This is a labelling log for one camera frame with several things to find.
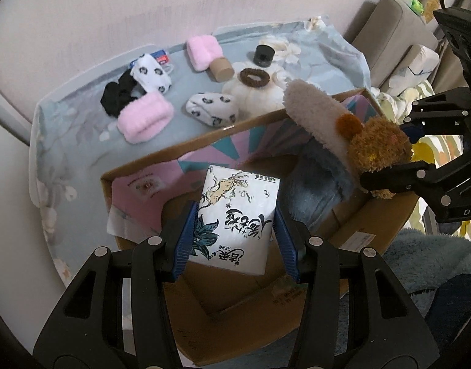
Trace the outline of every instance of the white wall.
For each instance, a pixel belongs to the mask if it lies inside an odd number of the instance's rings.
[[[378,1],[2,0],[0,92],[31,120],[48,92],[138,46],[169,46],[219,26],[317,14],[328,14],[350,39],[372,12],[370,2]]]
[[[65,287],[28,192],[29,147],[0,127],[0,315],[32,351]]]

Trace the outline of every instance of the brown hair tie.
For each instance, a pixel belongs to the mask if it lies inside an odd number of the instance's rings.
[[[259,77],[259,80],[254,80],[251,76]],[[248,87],[264,87],[269,83],[268,72],[262,69],[246,68],[239,73],[240,81]]]

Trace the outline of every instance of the cardboard tube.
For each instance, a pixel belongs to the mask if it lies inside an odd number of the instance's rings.
[[[210,64],[210,71],[217,81],[228,81],[234,76],[232,64],[225,57],[213,60]]]

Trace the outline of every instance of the brown plush toy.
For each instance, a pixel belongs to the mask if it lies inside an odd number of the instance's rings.
[[[337,119],[336,130],[350,141],[348,158],[360,174],[412,160],[410,139],[385,117],[370,118],[362,125],[355,115],[345,114]],[[386,199],[394,195],[389,190],[377,190],[372,194]]]

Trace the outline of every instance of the fluffy white plush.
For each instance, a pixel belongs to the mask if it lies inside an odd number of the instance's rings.
[[[336,131],[336,120],[350,113],[337,100],[306,81],[297,79],[289,83],[283,105],[287,114],[299,126],[307,130],[326,149],[354,173],[348,160],[348,141]]]

